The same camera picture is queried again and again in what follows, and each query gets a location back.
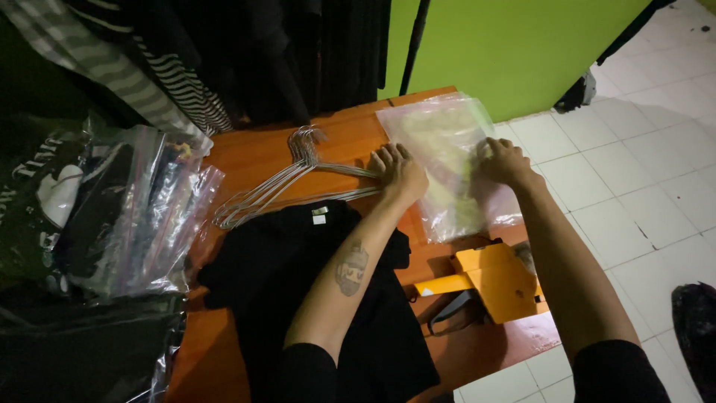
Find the forearm tattoo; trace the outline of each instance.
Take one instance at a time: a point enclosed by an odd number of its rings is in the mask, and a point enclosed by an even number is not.
[[[336,283],[343,295],[349,297],[358,291],[367,264],[368,253],[360,240],[353,241],[348,256],[336,266]]]

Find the white tile floor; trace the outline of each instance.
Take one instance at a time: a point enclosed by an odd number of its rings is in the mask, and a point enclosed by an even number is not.
[[[592,105],[497,127],[547,179],[674,402],[700,398],[674,335],[671,291],[716,285],[715,32],[716,16],[679,0],[591,68]],[[561,347],[455,391],[464,403],[573,400]]]

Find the orange table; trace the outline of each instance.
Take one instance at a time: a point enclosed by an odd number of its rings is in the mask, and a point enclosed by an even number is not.
[[[331,116],[313,120],[328,135],[319,145],[324,161],[365,166],[369,152],[388,142],[375,111],[391,106],[417,102],[435,95],[456,91],[445,87],[389,100],[360,105]],[[251,131],[224,133],[212,138],[214,147],[205,159],[226,172],[215,206],[237,191],[249,190],[291,163],[286,139],[295,128],[275,125]],[[282,199],[291,199],[329,191],[343,191],[366,186],[366,179],[327,172],[311,172],[286,190]],[[351,202],[365,213],[374,199]],[[222,231],[207,226],[191,252],[199,266],[218,251]],[[484,245],[485,235],[469,237],[450,244],[428,244],[422,230],[420,212],[416,206],[407,211],[398,229],[410,237],[410,267],[397,270],[403,285],[453,274],[448,257],[458,250]],[[522,226],[502,229],[490,236],[502,237],[507,243],[526,238]],[[183,402],[248,402],[246,370],[238,348],[236,329],[231,313],[226,310],[206,310],[201,303],[205,289],[190,293],[187,328],[173,369],[166,396],[169,403]],[[412,304],[421,323],[427,323],[449,300],[446,295],[418,298]],[[415,397],[415,402],[427,402],[431,397],[452,391],[495,371],[516,364],[560,344],[549,312],[504,325],[473,324],[446,336],[427,336],[426,343],[437,367],[442,384]]]

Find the hand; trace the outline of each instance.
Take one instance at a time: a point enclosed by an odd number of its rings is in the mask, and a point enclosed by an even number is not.
[[[515,191],[532,183],[544,183],[544,178],[530,168],[530,159],[522,155],[522,148],[513,146],[512,141],[488,137],[487,144],[492,154],[482,156],[480,172],[489,179]]]
[[[425,170],[402,144],[386,144],[370,153],[368,169],[380,173],[384,193],[410,207],[427,191]]]

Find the black sleeve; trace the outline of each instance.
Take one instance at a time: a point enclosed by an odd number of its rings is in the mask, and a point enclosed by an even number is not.
[[[310,343],[288,347],[281,355],[276,381],[276,402],[335,402],[338,371],[330,354]]]
[[[585,347],[574,358],[572,373],[575,402],[669,402],[644,350],[628,341]]]

